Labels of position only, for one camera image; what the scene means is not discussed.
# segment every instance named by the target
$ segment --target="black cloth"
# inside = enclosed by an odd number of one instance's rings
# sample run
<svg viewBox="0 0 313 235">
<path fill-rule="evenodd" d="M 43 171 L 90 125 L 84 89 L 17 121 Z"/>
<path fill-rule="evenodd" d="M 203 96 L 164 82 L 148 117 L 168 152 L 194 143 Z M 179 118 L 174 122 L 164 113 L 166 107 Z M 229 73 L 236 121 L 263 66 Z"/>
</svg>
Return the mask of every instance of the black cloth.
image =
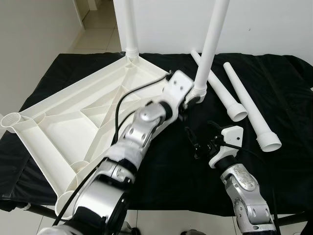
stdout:
<svg viewBox="0 0 313 235">
<path fill-rule="evenodd" d="M 26 100 L 24 110 L 87 75 L 122 58 L 124 53 L 60 54 Z M 142 54 L 160 68 L 181 70 L 192 79 L 198 66 L 189 54 Z M 236 93 L 223 69 L 230 62 L 273 132 L 282 142 L 274 152 L 262 152 L 256 135 L 244 120 L 233 123 L 225 107 L 208 86 L 204 102 L 187 111 L 186 122 L 176 121 L 151 144 L 138 171 L 131 209 L 191 210 L 232 215 L 224 185 L 207 160 L 194 159 L 194 149 L 184 131 L 189 126 L 205 142 L 208 120 L 220 126 L 244 128 L 243 147 L 263 158 L 239 151 L 237 159 L 258 180 L 261 194 L 272 210 L 275 187 L 278 213 L 313 209 L 313 67 L 293 56 L 218 54 L 213 72 L 230 93 Z M 0 195 L 2 200 L 53 205 L 56 196 L 22 142 L 6 132 L 0 141 Z"/>
</svg>

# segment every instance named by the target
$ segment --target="white plastic pipe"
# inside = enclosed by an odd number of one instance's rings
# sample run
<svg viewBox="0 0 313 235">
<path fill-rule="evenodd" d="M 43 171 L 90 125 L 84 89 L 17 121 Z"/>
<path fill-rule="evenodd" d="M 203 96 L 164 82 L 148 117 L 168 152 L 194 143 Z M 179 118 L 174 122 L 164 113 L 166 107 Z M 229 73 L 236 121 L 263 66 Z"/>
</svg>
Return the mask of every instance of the white plastic pipe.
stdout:
<svg viewBox="0 0 313 235">
<path fill-rule="evenodd" d="M 190 53 L 197 65 L 199 65 L 201 60 L 200 55 L 195 50 L 192 50 Z M 248 115 L 244 106 L 234 99 L 212 70 L 210 70 L 207 81 L 227 109 L 227 114 L 233 121 L 241 121 Z"/>
<path fill-rule="evenodd" d="M 210 73 L 216 47 L 226 17 L 229 1 L 230 0 L 215 0 L 209 29 L 207 31 L 204 42 L 201 62 L 199 64 L 194 88 L 192 90 L 193 95 L 202 97 L 200 102 L 203 101 L 206 94 L 206 80 Z"/>
<path fill-rule="evenodd" d="M 236 72 L 230 65 L 226 62 L 224 64 L 224 69 L 233 85 L 241 103 L 248 111 L 248 118 L 252 124 L 252 127 L 257 135 L 257 141 L 263 152 L 271 152 L 279 149 L 282 143 L 278 139 L 277 135 L 271 131 L 268 124 L 264 120 L 262 114 L 254 104 L 249 93 L 246 91 L 245 87 L 241 83 Z"/>
<path fill-rule="evenodd" d="M 126 56 L 128 58 L 136 58 L 139 53 L 136 39 L 136 30 L 134 25 L 132 0 L 123 1 L 125 17 Z"/>
</svg>

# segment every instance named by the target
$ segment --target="white baseboard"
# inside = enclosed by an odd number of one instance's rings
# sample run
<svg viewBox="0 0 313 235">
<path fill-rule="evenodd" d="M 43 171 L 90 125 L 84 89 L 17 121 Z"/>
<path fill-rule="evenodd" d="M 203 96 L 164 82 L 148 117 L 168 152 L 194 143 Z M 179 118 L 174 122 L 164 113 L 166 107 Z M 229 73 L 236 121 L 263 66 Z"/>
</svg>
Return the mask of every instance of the white baseboard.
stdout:
<svg viewBox="0 0 313 235">
<path fill-rule="evenodd" d="M 80 31 L 78 32 L 76 38 L 74 39 L 74 41 L 72 42 L 72 44 L 70 45 L 69 49 L 67 50 L 66 53 L 72 53 L 76 44 L 78 43 L 79 39 L 82 37 L 82 35 L 84 34 L 85 29 L 84 27 L 81 27 Z"/>
</svg>

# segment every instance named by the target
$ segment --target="white plastic bracket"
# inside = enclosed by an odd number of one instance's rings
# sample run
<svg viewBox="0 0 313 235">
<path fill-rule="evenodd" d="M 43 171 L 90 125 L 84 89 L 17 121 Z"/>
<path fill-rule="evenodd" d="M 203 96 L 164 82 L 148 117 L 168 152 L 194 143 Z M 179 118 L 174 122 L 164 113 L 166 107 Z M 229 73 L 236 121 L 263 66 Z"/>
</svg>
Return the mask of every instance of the white plastic bracket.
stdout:
<svg viewBox="0 0 313 235">
<path fill-rule="evenodd" d="M 222 130 L 221 134 L 224 136 L 224 142 L 241 147 L 243 142 L 243 134 L 244 129 L 240 126 L 232 126 Z M 209 165 L 211 168 L 215 168 L 215 163 L 217 163 L 220 159 L 233 155 L 234 157 L 237 155 L 238 149 L 221 146 L 220 151 L 217 155 L 215 155 L 210 161 Z"/>
</svg>

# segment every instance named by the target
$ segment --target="white tube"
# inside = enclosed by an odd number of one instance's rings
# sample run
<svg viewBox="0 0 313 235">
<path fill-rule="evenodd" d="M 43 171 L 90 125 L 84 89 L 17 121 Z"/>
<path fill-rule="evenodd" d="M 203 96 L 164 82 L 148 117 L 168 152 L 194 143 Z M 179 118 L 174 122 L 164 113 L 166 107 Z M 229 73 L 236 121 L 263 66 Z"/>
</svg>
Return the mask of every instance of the white tube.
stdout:
<svg viewBox="0 0 313 235">
<path fill-rule="evenodd" d="M 282 143 L 278 139 L 277 135 L 269 128 L 230 63 L 226 62 L 224 64 L 224 69 L 226 70 L 226 73 L 241 103 L 248 110 L 248 118 L 257 135 L 257 141 L 262 151 L 271 152 L 279 149 L 282 146 Z"/>
<path fill-rule="evenodd" d="M 196 63 L 199 65 L 201 57 L 200 55 L 195 51 L 192 50 L 191 52 L 192 57 L 196 61 Z M 240 103 L 238 103 L 234 97 L 229 93 L 229 91 L 226 89 L 226 87 L 220 82 L 220 80 L 217 78 L 217 76 L 214 74 L 212 70 L 210 70 L 208 82 L 210 83 L 211 87 L 227 109 L 228 116 L 233 121 L 241 121 L 247 116 L 247 111 L 244 108 L 244 106 Z"/>
<path fill-rule="evenodd" d="M 201 62 L 195 78 L 193 88 L 194 95 L 205 96 L 206 80 L 214 59 L 216 47 L 220 38 L 222 27 L 227 13 L 227 8 L 230 0 L 216 0 L 213 8 L 213 13 L 210 20 L 209 29 L 204 42 L 204 47 L 201 56 Z"/>
<path fill-rule="evenodd" d="M 126 56 L 136 58 L 138 53 L 136 30 L 133 17 L 132 0 L 124 0 L 125 36 L 126 36 Z"/>
</svg>

